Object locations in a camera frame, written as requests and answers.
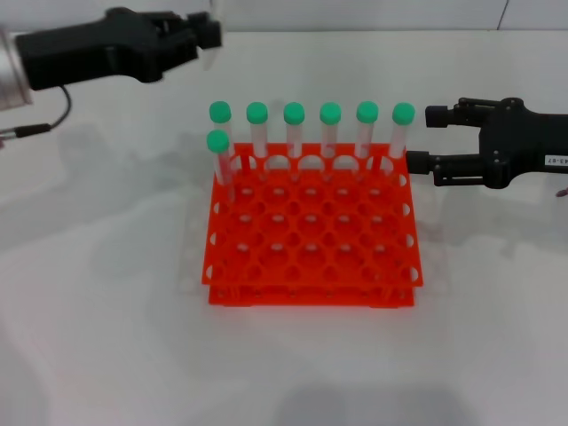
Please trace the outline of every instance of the green test tube cap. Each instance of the green test tube cap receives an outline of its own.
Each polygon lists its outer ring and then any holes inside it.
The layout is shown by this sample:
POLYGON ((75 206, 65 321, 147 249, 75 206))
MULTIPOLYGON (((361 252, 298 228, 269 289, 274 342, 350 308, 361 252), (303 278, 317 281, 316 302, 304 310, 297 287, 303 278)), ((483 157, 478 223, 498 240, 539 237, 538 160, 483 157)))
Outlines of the green test tube cap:
POLYGON ((223 100, 213 102, 209 107, 209 117, 216 124, 224 124, 231 120, 231 107, 223 100))
POLYGON ((298 126, 304 122, 305 112, 302 104, 290 102, 284 106, 284 121, 287 124, 298 126))
POLYGON ((262 102, 253 102, 247 106, 247 120, 251 124, 263 124, 268 120, 268 108, 262 102))
POLYGON ((412 104, 402 102, 397 104, 392 110, 392 121, 399 126, 407 126, 414 121, 416 110, 412 104))
POLYGON ((379 106, 367 100, 357 107, 357 119, 365 124, 372 124, 379 118, 379 106))
POLYGON ((229 149, 229 135, 224 130, 213 130, 207 135, 207 148, 212 153, 222 154, 229 149))
POLYGON ((341 107, 335 102, 323 104, 319 111, 319 119, 328 126, 338 124, 341 120, 341 107))

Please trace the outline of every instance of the plastic test tube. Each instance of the plastic test tube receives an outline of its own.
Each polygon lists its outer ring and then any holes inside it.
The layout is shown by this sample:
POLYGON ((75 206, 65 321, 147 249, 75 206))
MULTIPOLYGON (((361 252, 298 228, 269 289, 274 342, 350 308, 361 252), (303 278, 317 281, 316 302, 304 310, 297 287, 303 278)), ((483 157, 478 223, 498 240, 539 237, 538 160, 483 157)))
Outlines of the plastic test tube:
MULTIPOLYGON (((406 102, 397 104, 392 111, 392 121, 394 121, 394 127, 392 128, 392 135, 390 137, 389 144, 389 158, 398 159, 402 157, 406 148, 406 130, 408 126, 414 120, 414 115, 416 111, 411 104, 406 102)), ((386 161, 381 163, 381 169, 387 174, 392 172, 393 169, 392 161, 386 161)))
POLYGON ((268 143, 268 108, 262 102, 253 102, 247 106, 247 120, 250 122, 250 138, 253 151, 257 157, 268 155, 266 144, 268 143))
POLYGON ((355 144, 355 156, 367 158, 371 148, 373 128, 379 118, 379 106, 375 102, 361 102, 357 107, 357 120, 359 128, 357 130, 357 143, 355 144))
POLYGON ((229 136, 224 130, 213 130, 207 135, 207 148, 215 154, 215 176, 220 185, 230 185, 233 181, 231 157, 229 156, 229 136))
POLYGON ((305 119, 304 107, 297 102, 290 102, 284 107, 286 122, 286 145, 288 156, 298 158, 302 155, 302 123, 305 119))
POLYGON ((333 157, 337 144, 337 124, 341 120, 341 107, 335 102, 323 104, 319 111, 319 119, 322 122, 321 156, 333 157))
POLYGON ((209 117, 216 130, 224 130, 229 137, 229 155, 234 155, 233 132, 231 129, 231 107, 223 100, 209 106, 209 117))

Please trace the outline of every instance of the robotic arm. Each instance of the robotic arm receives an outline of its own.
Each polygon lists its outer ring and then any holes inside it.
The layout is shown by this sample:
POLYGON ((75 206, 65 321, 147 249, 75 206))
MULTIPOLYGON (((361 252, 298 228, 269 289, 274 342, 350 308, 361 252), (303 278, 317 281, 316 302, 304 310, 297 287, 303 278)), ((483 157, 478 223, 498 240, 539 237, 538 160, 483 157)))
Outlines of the robotic arm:
POLYGON ((485 185, 502 189, 530 171, 568 173, 568 115, 537 114, 522 99, 462 98, 453 109, 428 106, 426 125, 480 128, 479 154, 406 153, 408 171, 434 175, 434 185, 485 185))
MULTIPOLYGON (((183 19, 172 12, 116 8, 97 22, 13 40, 0 28, 0 111, 31 104, 30 91, 109 75, 158 82, 164 72, 197 59, 198 47, 210 49, 221 43, 220 24, 206 12, 183 19)), ((0 145, 53 127, 45 123, 0 130, 0 145)))

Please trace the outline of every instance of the orange test tube rack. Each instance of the orange test tube rack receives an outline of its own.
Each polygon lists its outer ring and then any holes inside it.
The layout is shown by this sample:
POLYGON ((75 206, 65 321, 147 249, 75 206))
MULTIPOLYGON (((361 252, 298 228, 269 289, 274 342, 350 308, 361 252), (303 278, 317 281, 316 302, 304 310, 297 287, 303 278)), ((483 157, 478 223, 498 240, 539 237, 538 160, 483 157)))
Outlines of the orange test tube rack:
POLYGON ((366 159, 352 157, 353 144, 338 144, 332 158, 320 144, 303 144, 299 158, 284 144, 267 148, 257 158, 251 144, 235 144, 231 190, 215 179, 202 273, 209 303, 413 306, 422 270, 405 157, 385 176, 388 145, 371 145, 366 159), (336 167, 346 155, 356 170, 336 167), (267 167, 275 156, 286 157, 285 170, 267 167), (305 168, 309 159, 323 170, 305 168))

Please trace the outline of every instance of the label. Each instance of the label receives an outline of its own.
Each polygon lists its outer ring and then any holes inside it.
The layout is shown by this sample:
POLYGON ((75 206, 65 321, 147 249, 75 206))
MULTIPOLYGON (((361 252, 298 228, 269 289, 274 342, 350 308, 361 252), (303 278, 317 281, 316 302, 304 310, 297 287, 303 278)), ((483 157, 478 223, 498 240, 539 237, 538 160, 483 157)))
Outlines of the label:
POLYGON ((568 156, 567 155, 545 155, 544 165, 545 166, 568 167, 568 156))

